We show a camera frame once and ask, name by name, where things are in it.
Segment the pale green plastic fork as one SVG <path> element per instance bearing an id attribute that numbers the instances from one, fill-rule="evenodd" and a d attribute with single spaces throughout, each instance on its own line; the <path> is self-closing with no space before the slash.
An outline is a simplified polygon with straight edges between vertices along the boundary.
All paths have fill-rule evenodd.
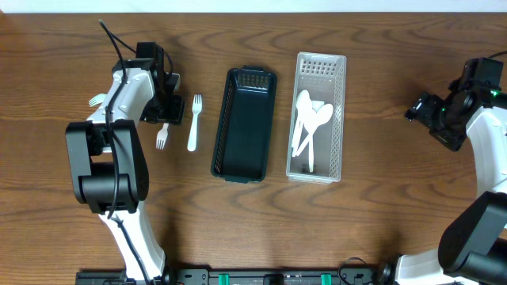
<path id="1" fill-rule="evenodd" d="M 93 106 L 96 106 L 96 105 L 101 105 L 106 97 L 107 97 L 106 93 L 99 93 L 98 95 L 92 97 L 89 100 L 89 106 L 93 107 Z"/>

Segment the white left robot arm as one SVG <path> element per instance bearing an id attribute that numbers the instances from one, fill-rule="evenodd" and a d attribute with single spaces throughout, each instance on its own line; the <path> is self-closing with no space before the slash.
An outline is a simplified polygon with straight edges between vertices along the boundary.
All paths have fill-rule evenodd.
<path id="1" fill-rule="evenodd" d="M 107 93 L 89 104 L 95 110 L 70 123 L 65 136 L 74 195 L 111 231 L 125 268 L 81 271 L 77 284 L 175 284 L 166 254 L 146 213 L 149 173 L 137 127 L 154 100 L 169 99 L 178 74 L 142 67 L 115 70 Z"/>

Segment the white plastic fork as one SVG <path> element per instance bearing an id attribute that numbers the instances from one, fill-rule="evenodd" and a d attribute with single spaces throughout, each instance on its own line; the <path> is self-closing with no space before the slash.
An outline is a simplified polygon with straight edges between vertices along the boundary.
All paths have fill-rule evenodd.
<path id="1" fill-rule="evenodd" d="M 203 107 L 202 95 L 196 94 L 193 98 L 193 106 L 192 106 L 193 119 L 189 132 L 189 140 L 187 144 L 187 149 L 190 152 L 196 150 L 198 116 L 202 111 L 202 107 Z"/>
<path id="2" fill-rule="evenodd" d="M 165 148 L 168 135 L 169 135 L 169 124 L 164 123 L 162 125 L 162 128 L 158 131 L 156 137 L 156 148 L 158 150 L 163 150 Z"/>

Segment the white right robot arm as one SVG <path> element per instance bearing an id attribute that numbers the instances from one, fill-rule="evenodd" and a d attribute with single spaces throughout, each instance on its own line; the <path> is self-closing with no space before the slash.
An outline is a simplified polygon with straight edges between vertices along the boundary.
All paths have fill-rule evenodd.
<path id="1" fill-rule="evenodd" d="M 437 249 L 398 258 L 393 284 L 506 282 L 506 95 L 479 93 L 467 115 L 475 156 L 476 200 L 444 231 Z"/>

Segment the white plastic spoon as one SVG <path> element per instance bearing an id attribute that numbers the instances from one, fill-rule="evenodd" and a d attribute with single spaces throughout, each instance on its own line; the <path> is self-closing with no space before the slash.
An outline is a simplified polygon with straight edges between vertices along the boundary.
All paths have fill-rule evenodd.
<path id="1" fill-rule="evenodd" d="M 311 111 L 312 111 L 312 109 L 308 112 L 307 118 L 304 121 L 304 127 L 305 127 L 305 124 L 307 124 L 309 122 L 309 119 L 311 118 Z M 334 107 L 332 104 L 323 105 L 318 111 L 317 126 L 319 127 L 323 124 L 326 124 L 330 120 L 331 116 L 333 115 L 333 112 L 334 112 Z M 302 144 L 299 146 L 298 150 L 296 151 L 296 153 L 295 153 L 296 156 L 299 156 L 303 152 L 303 149 L 306 147 L 306 145 L 308 145 L 308 142 L 309 142 L 309 137 L 307 135 L 307 137 L 303 140 Z"/>
<path id="2" fill-rule="evenodd" d="M 312 101 L 312 111 L 311 118 L 309 122 L 305 124 L 305 128 L 308 131 L 308 162 L 309 162 L 309 172 L 314 172 L 314 143 L 313 143 L 313 134 L 317 129 L 317 116 L 319 109 L 324 105 L 323 101 Z"/>
<path id="3" fill-rule="evenodd" d="M 299 147 L 300 137 L 303 130 L 304 120 L 307 117 L 309 110 L 312 109 L 312 103 L 309 92 L 304 89 L 302 90 L 296 102 L 297 118 L 295 122 L 295 130 L 293 131 L 292 138 L 292 156 L 295 157 L 295 153 Z"/>

